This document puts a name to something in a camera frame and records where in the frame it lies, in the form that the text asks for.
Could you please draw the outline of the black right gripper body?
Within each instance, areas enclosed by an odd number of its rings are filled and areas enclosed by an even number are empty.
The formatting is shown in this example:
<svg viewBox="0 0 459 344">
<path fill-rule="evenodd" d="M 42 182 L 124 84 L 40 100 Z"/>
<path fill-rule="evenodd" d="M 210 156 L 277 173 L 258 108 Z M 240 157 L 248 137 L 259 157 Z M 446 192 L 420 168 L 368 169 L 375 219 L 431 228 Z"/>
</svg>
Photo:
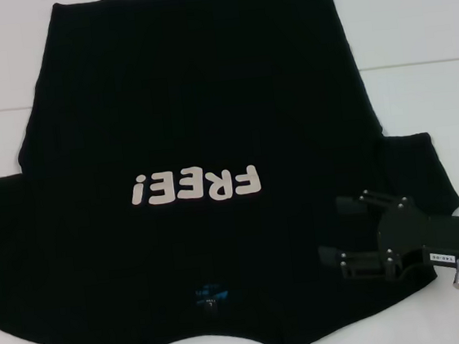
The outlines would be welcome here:
<svg viewBox="0 0 459 344">
<path fill-rule="evenodd" d="M 424 213 L 410 199 L 387 208 L 378 226 L 378 247 L 407 269 L 414 264 L 454 267 L 459 261 L 459 217 Z"/>
</svg>

